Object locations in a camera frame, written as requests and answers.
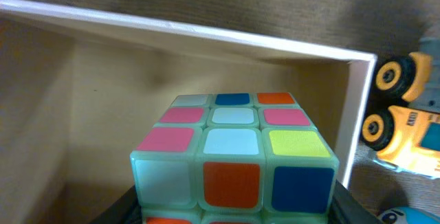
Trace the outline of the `beige cardboard box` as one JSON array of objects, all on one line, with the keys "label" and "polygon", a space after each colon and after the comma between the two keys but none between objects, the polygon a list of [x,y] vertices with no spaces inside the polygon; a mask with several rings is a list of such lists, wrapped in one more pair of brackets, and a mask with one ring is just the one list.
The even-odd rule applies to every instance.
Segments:
[{"label": "beige cardboard box", "polygon": [[288,91],[350,182],[375,54],[216,27],[1,0],[1,222],[88,223],[178,95]]}]

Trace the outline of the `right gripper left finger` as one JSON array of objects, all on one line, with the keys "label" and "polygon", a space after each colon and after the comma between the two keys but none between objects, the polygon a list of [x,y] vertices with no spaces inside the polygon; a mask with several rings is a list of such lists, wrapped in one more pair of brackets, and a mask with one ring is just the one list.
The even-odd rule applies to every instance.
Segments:
[{"label": "right gripper left finger", "polygon": [[141,207],[135,186],[127,190],[115,203],[98,215],[90,224],[140,224]]}]

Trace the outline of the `multicoloured puzzle cube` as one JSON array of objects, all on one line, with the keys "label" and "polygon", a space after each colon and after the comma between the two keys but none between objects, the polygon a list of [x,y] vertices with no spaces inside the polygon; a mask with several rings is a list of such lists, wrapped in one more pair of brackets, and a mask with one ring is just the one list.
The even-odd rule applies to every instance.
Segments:
[{"label": "multicoloured puzzle cube", "polygon": [[130,160],[143,223],[326,223],[339,167],[287,92],[178,96]]}]

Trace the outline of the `yellow grey toy truck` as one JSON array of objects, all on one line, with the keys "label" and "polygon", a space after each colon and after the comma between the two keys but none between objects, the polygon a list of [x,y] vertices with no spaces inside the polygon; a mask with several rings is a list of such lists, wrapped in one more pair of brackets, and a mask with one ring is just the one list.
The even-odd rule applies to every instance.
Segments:
[{"label": "yellow grey toy truck", "polygon": [[380,63],[372,79],[361,141],[376,164],[395,172],[439,178],[439,24],[416,52]]}]

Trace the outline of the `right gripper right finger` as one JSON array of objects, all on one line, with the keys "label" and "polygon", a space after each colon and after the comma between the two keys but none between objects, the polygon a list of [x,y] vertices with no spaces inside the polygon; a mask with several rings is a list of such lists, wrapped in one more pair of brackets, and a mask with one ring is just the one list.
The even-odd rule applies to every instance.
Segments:
[{"label": "right gripper right finger", "polygon": [[336,181],[328,213],[328,224],[382,224],[382,222],[363,208],[351,193]]}]

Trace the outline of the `blue toy ball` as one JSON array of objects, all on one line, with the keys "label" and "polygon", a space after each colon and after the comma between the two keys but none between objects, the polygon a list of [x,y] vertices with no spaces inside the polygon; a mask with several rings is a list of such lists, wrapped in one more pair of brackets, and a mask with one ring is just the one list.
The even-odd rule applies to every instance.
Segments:
[{"label": "blue toy ball", "polygon": [[385,210],[378,219],[387,224],[439,224],[439,217],[427,211],[410,207]]}]

